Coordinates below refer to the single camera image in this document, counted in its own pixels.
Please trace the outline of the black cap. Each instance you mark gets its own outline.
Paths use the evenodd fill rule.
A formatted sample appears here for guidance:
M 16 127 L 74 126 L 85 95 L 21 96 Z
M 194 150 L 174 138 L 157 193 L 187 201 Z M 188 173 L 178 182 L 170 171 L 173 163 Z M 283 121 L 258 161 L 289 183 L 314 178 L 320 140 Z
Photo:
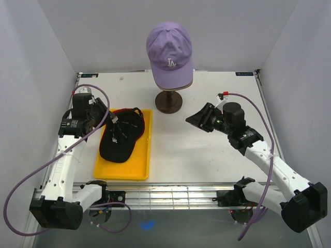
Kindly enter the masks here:
M 144 115 L 137 107 L 116 110 L 114 115 L 117 121 L 110 120 L 106 124 L 99 153 L 108 162 L 124 163 L 130 158 L 137 140 L 144 133 Z

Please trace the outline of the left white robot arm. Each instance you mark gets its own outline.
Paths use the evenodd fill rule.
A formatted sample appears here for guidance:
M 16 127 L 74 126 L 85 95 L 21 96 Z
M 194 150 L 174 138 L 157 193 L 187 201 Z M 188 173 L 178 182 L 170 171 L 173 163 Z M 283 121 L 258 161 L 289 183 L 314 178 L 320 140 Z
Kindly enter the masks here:
M 74 175 L 87 141 L 73 144 L 93 131 L 108 112 L 100 98 L 91 93 L 77 93 L 72 108 L 62 117 L 58 131 L 60 158 L 52 170 L 40 197 L 32 199 L 29 210 L 43 228 L 72 229 L 80 227 L 83 213 L 90 206 L 105 206 L 110 200 L 106 182 L 89 181 L 74 193 Z

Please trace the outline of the aluminium frame rail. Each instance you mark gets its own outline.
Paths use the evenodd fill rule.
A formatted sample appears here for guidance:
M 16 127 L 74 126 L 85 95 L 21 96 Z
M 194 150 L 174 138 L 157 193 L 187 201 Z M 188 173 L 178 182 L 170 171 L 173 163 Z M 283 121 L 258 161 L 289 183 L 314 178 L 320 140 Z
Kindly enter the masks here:
M 111 215 L 87 211 L 78 230 L 50 230 L 23 247 L 322 247 L 316 227 L 295 233 L 271 211 L 238 240 L 251 209 L 214 201 L 230 188 L 114 184 L 126 193 L 126 207 Z

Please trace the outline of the yellow plastic tray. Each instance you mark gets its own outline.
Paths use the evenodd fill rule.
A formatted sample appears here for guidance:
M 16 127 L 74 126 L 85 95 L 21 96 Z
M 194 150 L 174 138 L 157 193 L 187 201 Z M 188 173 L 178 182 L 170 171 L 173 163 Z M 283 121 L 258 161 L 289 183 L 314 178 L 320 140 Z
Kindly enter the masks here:
M 144 115 L 145 130 L 137 140 L 133 153 L 124 163 L 113 163 L 104 160 L 97 151 L 94 177 L 104 180 L 146 180 L 149 176 L 149 161 L 151 155 L 153 111 L 141 110 Z M 101 138 L 106 126 L 102 128 Z

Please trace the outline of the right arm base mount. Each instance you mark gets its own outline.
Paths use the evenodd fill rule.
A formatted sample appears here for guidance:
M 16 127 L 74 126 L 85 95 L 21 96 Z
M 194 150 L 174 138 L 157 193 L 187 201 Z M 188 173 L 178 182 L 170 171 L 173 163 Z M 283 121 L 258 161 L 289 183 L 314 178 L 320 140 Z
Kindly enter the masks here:
M 248 201 L 243 193 L 236 190 L 218 190 L 212 201 L 217 202 L 218 207 L 251 207 L 256 205 L 255 202 Z

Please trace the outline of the dark wooden round stand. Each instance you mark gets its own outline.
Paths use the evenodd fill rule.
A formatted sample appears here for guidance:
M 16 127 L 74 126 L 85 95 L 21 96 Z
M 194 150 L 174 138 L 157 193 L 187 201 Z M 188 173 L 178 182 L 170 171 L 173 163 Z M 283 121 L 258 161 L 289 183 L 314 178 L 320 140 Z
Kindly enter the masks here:
M 183 99 L 176 91 L 162 91 L 156 96 L 155 105 L 158 111 L 173 114 L 182 108 Z

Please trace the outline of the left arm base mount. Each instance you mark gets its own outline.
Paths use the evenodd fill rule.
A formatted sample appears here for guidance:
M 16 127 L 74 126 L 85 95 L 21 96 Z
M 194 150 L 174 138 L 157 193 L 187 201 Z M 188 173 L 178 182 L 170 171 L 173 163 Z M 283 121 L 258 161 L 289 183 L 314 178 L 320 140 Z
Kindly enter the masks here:
M 106 191 L 107 202 L 114 203 L 111 207 L 124 207 L 126 201 L 125 191 Z

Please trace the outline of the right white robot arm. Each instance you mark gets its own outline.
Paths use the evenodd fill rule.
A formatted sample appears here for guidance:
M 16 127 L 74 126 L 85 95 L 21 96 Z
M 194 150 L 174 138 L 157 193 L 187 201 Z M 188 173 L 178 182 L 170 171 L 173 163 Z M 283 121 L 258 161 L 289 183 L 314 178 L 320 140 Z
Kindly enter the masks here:
M 227 135 L 230 145 L 257 165 L 278 187 L 276 191 L 270 190 L 252 178 L 243 178 L 233 189 L 237 204 L 260 201 L 263 207 L 279 214 L 296 233 L 327 216 L 327 188 L 320 182 L 310 182 L 282 158 L 272 154 L 263 136 L 246 124 L 240 104 L 229 102 L 219 109 L 207 103 L 200 111 L 187 117 L 186 122 L 205 132 L 217 130 Z

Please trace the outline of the purple baseball cap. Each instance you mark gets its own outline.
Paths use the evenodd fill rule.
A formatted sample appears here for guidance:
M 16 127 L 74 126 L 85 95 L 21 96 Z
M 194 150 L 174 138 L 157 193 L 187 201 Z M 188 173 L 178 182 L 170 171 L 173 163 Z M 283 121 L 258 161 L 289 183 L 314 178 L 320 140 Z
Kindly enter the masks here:
M 156 85 L 164 90 L 188 87 L 193 82 L 192 42 L 176 22 L 163 22 L 152 29 L 146 52 Z

